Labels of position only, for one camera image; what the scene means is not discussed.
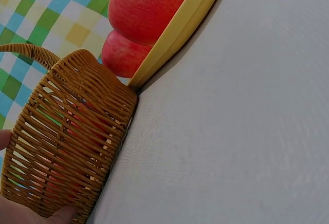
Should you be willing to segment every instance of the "white surface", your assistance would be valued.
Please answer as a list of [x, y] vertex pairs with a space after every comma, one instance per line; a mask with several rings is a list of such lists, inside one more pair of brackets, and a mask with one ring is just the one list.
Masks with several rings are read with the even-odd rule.
[[329, 0], [219, 0], [89, 223], [329, 223], [328, 32]]

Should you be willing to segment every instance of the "woven rattan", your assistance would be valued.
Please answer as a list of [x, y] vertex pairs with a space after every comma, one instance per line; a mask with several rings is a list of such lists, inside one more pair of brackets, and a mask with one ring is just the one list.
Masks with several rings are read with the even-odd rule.
[[60, 59], [31, 44], [0, 46], [49, 71], [12, 131], [1, 194], [49, 217], [78, 209], [85, 223], [107, 179], [136, 106], [137, 96], [87, 50]]

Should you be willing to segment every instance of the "green checkered fabric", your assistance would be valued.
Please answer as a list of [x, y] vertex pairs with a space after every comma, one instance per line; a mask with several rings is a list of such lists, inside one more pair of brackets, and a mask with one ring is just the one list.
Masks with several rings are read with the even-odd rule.
[[[99, 59], [112, 30], [107, 4], [108, 0], [0, 0], [0, 45], [32, 43], [59, 57], [85, 48]], [[0, 128], [13, 128], [45, 73], [28, 57], [0, 53]], [[0, 167], [3, 155], [0, 152]]]

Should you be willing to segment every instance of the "apple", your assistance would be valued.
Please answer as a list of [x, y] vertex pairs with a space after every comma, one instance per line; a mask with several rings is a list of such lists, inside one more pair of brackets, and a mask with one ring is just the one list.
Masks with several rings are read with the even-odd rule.
[[124, 38], [114, 30], [105, 40], [101, 59], [116, 76], [131, 78], [151, 49]]
[[184, 0], [110, 0], [108, 20], [125, 38], [153, 46]]

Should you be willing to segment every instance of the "yellow tray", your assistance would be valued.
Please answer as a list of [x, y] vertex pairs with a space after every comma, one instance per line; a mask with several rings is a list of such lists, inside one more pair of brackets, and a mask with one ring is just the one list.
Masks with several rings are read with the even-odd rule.
[[141, 87], [189, 39], [215, 0], [185, 0], [171, 19], [159, 40], [128, 82]]

